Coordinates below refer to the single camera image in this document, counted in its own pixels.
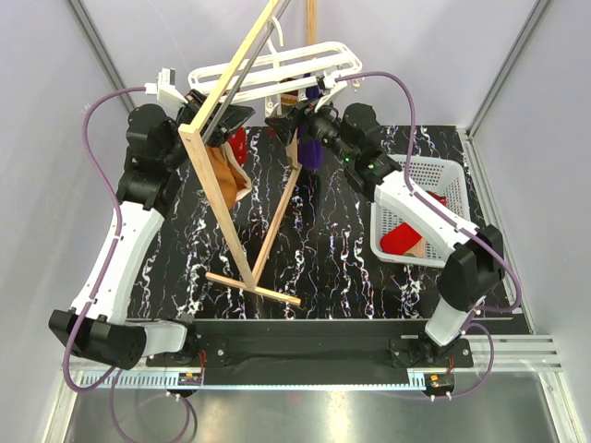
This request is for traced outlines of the red sock with cream cuff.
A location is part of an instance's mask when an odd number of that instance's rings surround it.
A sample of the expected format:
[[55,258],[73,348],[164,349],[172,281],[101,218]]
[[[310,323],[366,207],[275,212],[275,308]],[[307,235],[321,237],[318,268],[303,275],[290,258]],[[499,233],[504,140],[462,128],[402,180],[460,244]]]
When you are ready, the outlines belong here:
[[234,135],[229,139],[229,144],[232,148],[235,160],[242,166],[247,162],[247,132],[244,127],[236,130]]

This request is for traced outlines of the purple sock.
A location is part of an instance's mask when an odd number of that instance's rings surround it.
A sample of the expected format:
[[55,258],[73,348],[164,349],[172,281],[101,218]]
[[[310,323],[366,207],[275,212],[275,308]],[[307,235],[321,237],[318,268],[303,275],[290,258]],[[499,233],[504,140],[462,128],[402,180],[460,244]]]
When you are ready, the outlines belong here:
[[306,128],[298,128],[297,159],[305,170],[318,170],[324,160],[324,150],[321,144],[311,138],[306,138]]

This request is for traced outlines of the beige striped sock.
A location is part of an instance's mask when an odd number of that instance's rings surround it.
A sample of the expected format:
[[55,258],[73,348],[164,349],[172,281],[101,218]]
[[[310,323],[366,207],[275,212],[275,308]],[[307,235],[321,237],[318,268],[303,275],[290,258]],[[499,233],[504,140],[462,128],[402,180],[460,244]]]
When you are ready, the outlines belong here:
[[[302,90],[290,90],[280,94],[280,105],[283,114],[288,113],[293,106],[300,102]],[[297,169],[299,162],[297,160],[297,144],[296,139],[292,141],[285,148],[287,160],[293,169]]]

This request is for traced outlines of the white plastic clip hanger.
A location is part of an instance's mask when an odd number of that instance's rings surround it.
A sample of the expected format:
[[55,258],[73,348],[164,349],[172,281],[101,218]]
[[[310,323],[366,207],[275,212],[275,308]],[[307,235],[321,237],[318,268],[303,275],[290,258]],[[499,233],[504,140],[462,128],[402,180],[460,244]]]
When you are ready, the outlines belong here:
[[[194,69],[188,75],[189,86],[207,99],[229,62]],[[309,87],[314,84],[315,74],[328,72],[343,77],[356,74],[361,68],[361,60],[341,42],[259,54],[232,102],[249,102]]]

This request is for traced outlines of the orange sock with cream cuff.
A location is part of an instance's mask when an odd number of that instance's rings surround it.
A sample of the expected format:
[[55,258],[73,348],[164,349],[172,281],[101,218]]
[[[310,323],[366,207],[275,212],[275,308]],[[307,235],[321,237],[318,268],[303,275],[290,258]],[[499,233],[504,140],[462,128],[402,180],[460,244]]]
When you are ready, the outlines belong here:
[[228,142],[220,147],[207,146],[206,151],[225,206],[230,210],[251,192],[251,180]]

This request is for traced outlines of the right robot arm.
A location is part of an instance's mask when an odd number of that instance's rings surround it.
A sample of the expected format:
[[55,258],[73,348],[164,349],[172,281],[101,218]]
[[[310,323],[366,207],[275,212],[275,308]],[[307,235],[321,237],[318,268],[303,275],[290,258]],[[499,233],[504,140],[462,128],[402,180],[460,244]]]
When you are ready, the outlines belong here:
[[338,116],[329,105],[301,102],[265,123],[283,143],[297,130],[304,140],[319,142],[342,162],[357,193],[401,217],[444,259],[437,282],[440,300],[409,352],[428,365],[443,364],[469,318],[504,278],[501,232],[455,215],[406,177],[403,166],[381,148],[380,124],[367,104],[351,104]]

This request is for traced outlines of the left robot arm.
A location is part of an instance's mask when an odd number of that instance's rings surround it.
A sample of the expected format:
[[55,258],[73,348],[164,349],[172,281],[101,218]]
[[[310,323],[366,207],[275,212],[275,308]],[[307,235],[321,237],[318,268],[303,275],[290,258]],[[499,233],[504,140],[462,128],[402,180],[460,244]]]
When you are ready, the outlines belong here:
[[130,113],[124,171],[102,249],[70,308],[49,319],[50,331],[66,347],[63,370],[73,356],[125,370],[150,356],[171,357],[179,365],[198,358],[198,333],[190,321],[127,318],[139,269],[181,186],[177,170],[188,156],[178,128],[198,110],[189,102],[174,118],[157,104]]

